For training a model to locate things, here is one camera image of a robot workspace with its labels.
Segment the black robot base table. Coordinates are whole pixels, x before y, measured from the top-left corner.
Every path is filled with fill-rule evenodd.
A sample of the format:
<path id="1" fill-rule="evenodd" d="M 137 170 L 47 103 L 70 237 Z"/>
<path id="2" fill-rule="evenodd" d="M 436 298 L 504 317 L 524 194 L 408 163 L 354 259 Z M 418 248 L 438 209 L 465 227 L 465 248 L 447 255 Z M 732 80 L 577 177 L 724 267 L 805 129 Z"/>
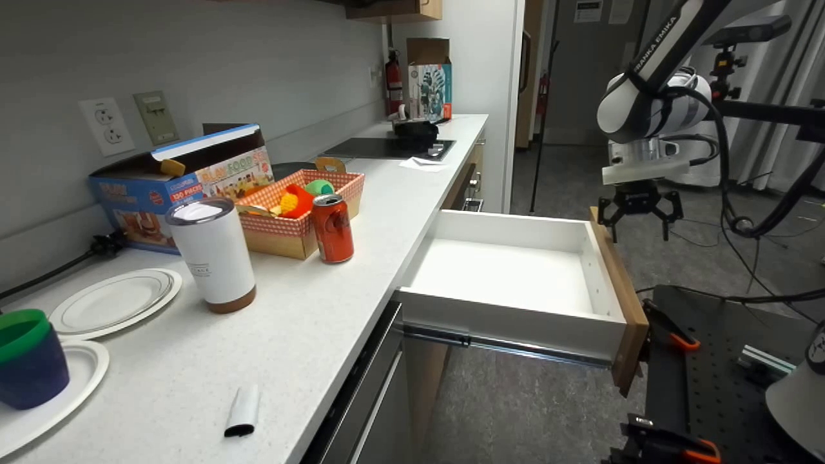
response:
<path id="1" fill-rule="evenodd" d="M 648 362 L 644 418 L 660 428 L 715 441 L 723 464 L 817 464 L 768 415 L 764 395 L 770 373 L 737 361 L 745 344 L 766 347 L 782 361 L 800 361 L 813 322 L 681 285 L 656 285 L 641 310 L 644 303 L 660 307 L 679 326 L 702 339 L 697 352 L 681 352 L 649 322 L 641 344 Z M 622 459 L 622 449 L 613 449 L 600 464 L 631 464 Z"/>

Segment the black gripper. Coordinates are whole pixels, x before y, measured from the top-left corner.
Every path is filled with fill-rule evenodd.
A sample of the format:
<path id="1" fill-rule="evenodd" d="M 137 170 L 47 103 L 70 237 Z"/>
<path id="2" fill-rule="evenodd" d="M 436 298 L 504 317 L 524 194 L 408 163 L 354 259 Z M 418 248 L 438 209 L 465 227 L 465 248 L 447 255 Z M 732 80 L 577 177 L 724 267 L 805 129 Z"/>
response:
<path id="1" fill-rule="evenodd" d="M 684 205 L 676 191 L 660 191 L 652 179 L 618 182 L 611 199 L 599 200 L 599 222 L 608 227 L 611 241 L 618 241 L 616 224 L 626 213 L 656 213 L 667 241 L 672 224 L 684 215 Z"/>

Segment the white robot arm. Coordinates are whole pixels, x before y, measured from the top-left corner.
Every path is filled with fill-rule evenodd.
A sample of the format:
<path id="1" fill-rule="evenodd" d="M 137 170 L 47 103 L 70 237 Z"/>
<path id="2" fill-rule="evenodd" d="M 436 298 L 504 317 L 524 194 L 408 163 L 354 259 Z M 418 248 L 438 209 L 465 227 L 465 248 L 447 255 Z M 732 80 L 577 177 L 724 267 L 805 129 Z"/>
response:
<path id="1" fill-rule="evenodd" d="M 656 179 L 687 173 L 692 160 L 667 143 L 716 116 L 707 76 L 684 69 L 684 60 L 724 12 L 730 0 L 681 0 L 635 62 L 613 75 L 599 103 L 596 121 L 608 139 L 600 170 L 611 199 L 599 200 L 599 222 L 616 231 L 631 213 L 656 213 L 663 234 L 684 215 L 676 191 L 660 194 Z"/>

